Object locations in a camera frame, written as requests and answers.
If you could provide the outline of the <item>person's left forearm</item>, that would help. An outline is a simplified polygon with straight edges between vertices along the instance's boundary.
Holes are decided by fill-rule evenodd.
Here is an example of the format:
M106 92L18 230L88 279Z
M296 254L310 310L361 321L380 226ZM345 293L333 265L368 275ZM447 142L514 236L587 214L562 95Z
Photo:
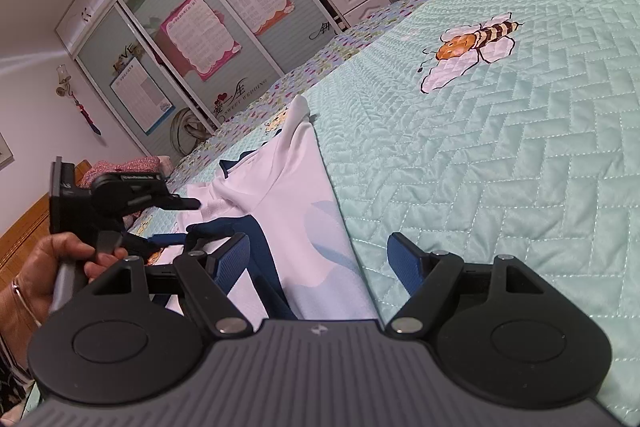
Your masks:
M46 318L43 303L26 275L17 275L1 291L1 413L25 399L32 382L28 368L29 341Z

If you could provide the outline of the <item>person's left hand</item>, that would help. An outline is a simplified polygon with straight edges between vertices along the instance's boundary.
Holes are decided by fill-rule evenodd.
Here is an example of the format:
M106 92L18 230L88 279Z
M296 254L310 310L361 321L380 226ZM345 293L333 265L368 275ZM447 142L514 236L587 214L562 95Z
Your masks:
M41 325L49 314L62 265L79 267L92 282L127 255L122 247L112 253L96 251L73 233L48 235L40 239L25 261L12 283L12 291L27 315Z

